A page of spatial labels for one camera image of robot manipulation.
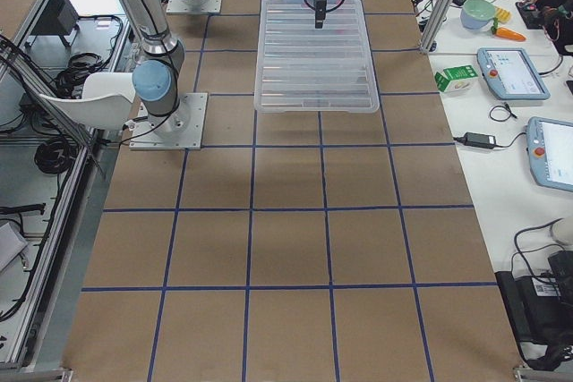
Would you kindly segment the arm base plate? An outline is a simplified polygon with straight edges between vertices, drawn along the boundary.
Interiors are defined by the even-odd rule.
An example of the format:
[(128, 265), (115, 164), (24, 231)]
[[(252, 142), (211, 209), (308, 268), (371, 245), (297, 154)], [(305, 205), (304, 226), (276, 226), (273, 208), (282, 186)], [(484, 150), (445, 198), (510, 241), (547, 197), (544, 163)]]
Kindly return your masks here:
[(142, 102), (138, 117), (144, 120), (130, 125), (135, 137), (128, 141), (133, 150), (200, 149), (208, 104), (207, 93), (184, 93), (179, 107), (164, 122), (163, 118), (149, 115)]
[(168, 14), (218, 14), (222, 0), (168, 0)]

